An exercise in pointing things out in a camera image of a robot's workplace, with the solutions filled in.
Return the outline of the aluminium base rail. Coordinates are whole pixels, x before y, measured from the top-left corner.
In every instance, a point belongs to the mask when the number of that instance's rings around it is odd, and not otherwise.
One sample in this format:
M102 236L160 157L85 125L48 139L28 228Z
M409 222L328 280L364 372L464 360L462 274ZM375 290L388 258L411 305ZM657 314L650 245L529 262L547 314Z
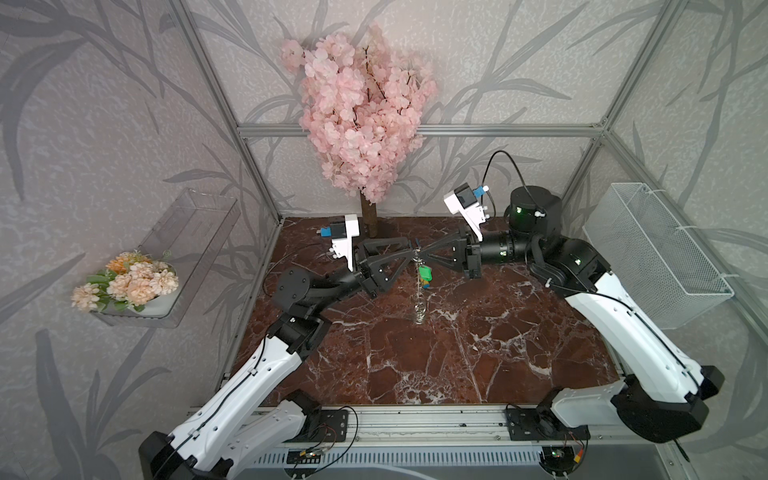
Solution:
M319 443L341 449L380 446L511 445L504 405L355 406L344 442ZM295 401L278 406L202 409L166 438L181 454L218 460L230 452L266 451L296 436L311 413Z

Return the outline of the peach flower bouquet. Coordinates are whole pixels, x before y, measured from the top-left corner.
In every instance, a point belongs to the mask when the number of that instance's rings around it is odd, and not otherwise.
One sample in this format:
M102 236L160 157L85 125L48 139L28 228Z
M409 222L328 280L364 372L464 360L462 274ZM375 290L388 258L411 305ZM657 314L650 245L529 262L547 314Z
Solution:
M71 306L82 312L143 313L147 305L177 293L180 281L175 269L164 259L155 260L138 250L122 252L104 269L89 275L73 289Z

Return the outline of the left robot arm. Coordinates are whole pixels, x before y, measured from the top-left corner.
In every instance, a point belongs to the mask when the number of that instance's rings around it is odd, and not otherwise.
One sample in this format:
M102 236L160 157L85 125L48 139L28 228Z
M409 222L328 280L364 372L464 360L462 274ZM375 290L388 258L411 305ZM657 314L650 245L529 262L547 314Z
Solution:
M170 433L153 432L138 455L146 479L234 479L264 453L318 426L322 409L295 391L258 419L255 410L322 344L326 308L360 292L387 292L415 258L408 239L360 242L353 265L320 276L290 267L272 297L278 319L250 358L204 406Z

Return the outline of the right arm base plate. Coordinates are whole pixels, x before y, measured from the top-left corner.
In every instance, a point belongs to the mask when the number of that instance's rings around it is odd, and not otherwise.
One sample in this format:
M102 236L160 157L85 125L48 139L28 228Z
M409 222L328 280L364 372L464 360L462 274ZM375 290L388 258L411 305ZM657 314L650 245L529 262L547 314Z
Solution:
M586 425L568 427L551 412L507 404L505 423L512 441L587 441L591 438Z

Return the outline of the pink cherry blossom tree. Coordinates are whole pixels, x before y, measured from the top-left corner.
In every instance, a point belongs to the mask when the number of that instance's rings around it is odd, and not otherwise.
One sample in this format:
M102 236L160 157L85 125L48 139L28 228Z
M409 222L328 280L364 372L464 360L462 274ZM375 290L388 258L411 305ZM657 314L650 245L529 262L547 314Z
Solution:
M344 33L303 46L288 39L281 61L301 75L300 126L320 160L323 176L357 196L369 227L407 156L422 147L417 130L438 84L429 62L394 48L377 24L354 45Z

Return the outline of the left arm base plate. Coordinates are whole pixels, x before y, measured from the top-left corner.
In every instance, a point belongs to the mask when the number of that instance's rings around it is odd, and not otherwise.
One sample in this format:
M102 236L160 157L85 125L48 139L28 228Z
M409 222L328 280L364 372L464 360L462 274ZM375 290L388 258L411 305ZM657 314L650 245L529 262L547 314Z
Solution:
M285 443L338 443L347 438L350 411L321 408L311 413L299 433Z

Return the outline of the clear acrylic wall shelf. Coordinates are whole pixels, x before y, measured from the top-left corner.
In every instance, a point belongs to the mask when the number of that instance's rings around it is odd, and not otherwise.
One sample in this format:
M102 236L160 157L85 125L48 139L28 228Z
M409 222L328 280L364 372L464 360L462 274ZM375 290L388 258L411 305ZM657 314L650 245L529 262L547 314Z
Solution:
M240 216L235 198L184 189L138 246L175 269L179 288L141 312L109 306L92 315L109 326L178 327Z

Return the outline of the key with green tag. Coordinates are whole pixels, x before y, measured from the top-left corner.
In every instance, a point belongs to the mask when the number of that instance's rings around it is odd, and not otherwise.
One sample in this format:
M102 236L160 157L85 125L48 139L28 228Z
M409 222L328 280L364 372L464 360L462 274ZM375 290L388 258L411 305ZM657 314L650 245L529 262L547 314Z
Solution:
M419 285L422 289L428 289L433 280L432 269L426 264L420 264L417 268Z

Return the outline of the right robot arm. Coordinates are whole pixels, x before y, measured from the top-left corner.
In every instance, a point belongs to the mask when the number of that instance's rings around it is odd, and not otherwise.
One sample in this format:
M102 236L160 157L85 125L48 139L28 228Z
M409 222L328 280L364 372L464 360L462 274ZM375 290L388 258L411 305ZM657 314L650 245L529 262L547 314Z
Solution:
M722 372L700 365L655 325L622 285L605 258L587 241L561 232L562 201L548 189L521 186L510 194L507 227L484 233L490 214L487 186L462 184L444 203L466 222L458 233L419 252L440 265L478 278L485 264L521 262L546 288L585 317L629 366L629 375L589 388L556 387L534 408L516 407L511 426L530 437L587 436L591 426L625 426L644 440L667 443L699 431L709 415L706 400L724 383Z

